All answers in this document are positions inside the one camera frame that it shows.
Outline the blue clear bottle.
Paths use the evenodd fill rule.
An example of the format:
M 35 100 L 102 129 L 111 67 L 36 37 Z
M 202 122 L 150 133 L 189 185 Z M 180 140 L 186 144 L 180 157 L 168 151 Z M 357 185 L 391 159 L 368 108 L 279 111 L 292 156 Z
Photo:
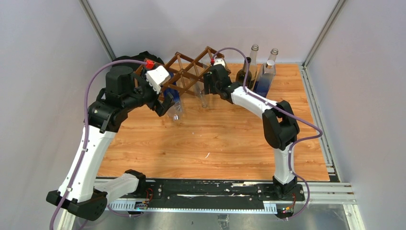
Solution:
M 173 102 L 174 105 L 171 106 L 166 114 L 168 115 L 169 118 L 171 118 L 174 122 L 179 122 L 182 114 L 183 114 L 183 107 L 180 99 L 180 94 L 178 90 L 172 89 L 172 88 L 167 88 L 164 92 L 163 95 L 167 96 L 168 94 L 171 94 L 173 96 Z

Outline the dark green wine bottle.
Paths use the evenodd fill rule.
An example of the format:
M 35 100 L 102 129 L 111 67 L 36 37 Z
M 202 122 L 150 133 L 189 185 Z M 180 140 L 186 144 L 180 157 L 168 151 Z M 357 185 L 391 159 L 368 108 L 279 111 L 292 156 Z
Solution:
M 236 81 L 238 81 L 240 83 L 244 83 L 244 79 L 245 79 L 245 75 L 246 75 L 246 72 L 247 72 L 248 64 L 251 64 L 251 58 L 250 57 L 247 57 L 247 62 L 244 62 L 242 69 L 240 69 L 237 72 Z M 248 75 L 247 75 L 245 86 L 250 90 L 252 89 L 252 86 L 253 86 L 252 72 L 251 72 L 250 68 L 248 69 Z

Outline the brown wooden wine rack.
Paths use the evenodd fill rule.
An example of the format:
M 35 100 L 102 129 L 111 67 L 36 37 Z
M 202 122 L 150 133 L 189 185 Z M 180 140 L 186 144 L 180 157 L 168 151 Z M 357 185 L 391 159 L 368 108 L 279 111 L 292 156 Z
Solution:
M 210 60 L 223 58 L 224 55 L 207 46 L 196 58 L 191 58 L 176 52 L 172 59 L 164 65 L 164 68 L 173 74 L 173 77 L 162 86 L 166 89 L 177 90 L 179 95 L 194 95 L 193 86 L 196 83 L 203 83 L 203 75 L 210 67 Z

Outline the clear bottle with black label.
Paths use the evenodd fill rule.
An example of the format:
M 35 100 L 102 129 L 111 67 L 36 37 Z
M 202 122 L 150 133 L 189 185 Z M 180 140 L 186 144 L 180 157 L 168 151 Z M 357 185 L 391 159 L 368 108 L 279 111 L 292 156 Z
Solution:
M 257 54 L 258 54 L 259 46 L 257 44 L 252 45 L 251 47 L 251 52 L 249 57 L 251 58 L 251 63 L 249 67 L 249 71 L 251 73 L 251 80 L 249 82 L 249 89 L 253 90 L 255 82 L 256 82 L 256 76 L 257 76 Z

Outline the blue clear bottle lettered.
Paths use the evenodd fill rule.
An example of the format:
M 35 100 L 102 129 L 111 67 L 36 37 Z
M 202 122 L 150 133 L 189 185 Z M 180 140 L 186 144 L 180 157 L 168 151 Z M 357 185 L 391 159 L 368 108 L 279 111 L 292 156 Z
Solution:
M 253 91 L 266 98 L 275 75 L 275 61 L 267 60 L 267 62 L 262 64 L 259 69 Z

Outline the clear plain glass bottle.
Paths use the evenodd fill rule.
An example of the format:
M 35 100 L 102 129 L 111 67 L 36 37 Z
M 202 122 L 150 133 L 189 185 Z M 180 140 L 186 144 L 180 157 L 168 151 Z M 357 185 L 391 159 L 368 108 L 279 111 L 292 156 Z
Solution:
M 275 65 L 278 53 L 279 53 L 279 51 L 277 48 L 273 48 L 271 50 L 269 58 L 267 60 L 267 65 L 270 65 L 270 66 Z

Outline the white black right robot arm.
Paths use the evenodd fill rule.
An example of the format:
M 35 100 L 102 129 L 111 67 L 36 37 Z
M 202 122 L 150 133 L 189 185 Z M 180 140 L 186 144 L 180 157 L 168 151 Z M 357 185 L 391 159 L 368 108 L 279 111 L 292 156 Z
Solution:
M 232 82 L 223 65 L 211 66 L 203 75 L 204 93 L 218 94 L 221 99 L 239 105 L 262 120 L 264 137 L 274 150 L 275 173 L 271 192 L 279 200 L 293 197 L 297 176 L 293 173 L 293 143 L 297 140 L 299 126 L 291 117 L 292 108 L 287 101 L 265 99 Z

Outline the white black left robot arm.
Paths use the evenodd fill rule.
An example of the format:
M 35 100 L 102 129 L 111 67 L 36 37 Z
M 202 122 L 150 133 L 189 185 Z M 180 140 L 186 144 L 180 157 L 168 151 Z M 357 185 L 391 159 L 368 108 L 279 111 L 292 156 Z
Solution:
M 95 179 L 108 147 L 132 110 L 145 105 L 163 116 L 173 105 L 172 95 L 159 100 L 170 78 L 163 66 L 153 64 L 147 65 L 143 75 L 128 66 L 115 66 L 106 73 L 106 85 L 95 102 L 84 105 L 81 145 L 67 177 L 57 190 L 48 193 L 47 202 L 76 217 L 95 221 L 112 201 L 127 194 L 135 198 L 146 194 L 146 176 L 135 170 L 100 185 Z

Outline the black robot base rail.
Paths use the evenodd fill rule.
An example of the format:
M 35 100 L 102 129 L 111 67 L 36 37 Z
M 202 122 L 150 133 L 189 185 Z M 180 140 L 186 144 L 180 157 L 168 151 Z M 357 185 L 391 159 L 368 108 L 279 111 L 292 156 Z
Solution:
M 111 202 L 114 211 L 213 212 L 286 214 L 306 200 L 300 184 L 286 189 L 271 181 L 147 180 L 143 192 L 124 195 Z

